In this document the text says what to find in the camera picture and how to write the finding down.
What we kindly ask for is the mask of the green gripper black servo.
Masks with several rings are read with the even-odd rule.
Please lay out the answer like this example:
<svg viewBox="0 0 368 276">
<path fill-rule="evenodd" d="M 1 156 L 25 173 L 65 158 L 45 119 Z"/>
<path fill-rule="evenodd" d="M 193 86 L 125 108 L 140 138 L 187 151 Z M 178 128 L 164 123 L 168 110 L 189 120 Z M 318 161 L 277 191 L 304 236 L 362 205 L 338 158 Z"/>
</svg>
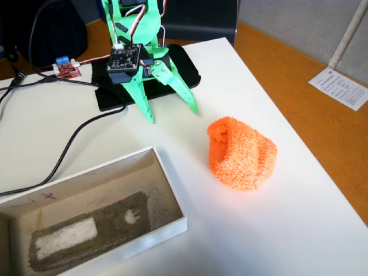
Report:
<svg viewBox="0 0 368 276">
<path fill-rule="evenodd" d="M 180 76 L 176 65 L 170 60 L 168 48 L 151 48 L 142 44 L 135 44 L 135 47 L 139 50 L 137 58 L 138 72 L 130 82 L 121 85 L 134 100 L 147 121 L 151 124 L 154 123 L 154 117 L 143 84 L 144 81 L 149 79 L 156 79 L 161 84 L 170 86 L 187 103 L 188 107 L 194 113 L 197 113 L 196 99 L 189 86 Z"/>
</svg>

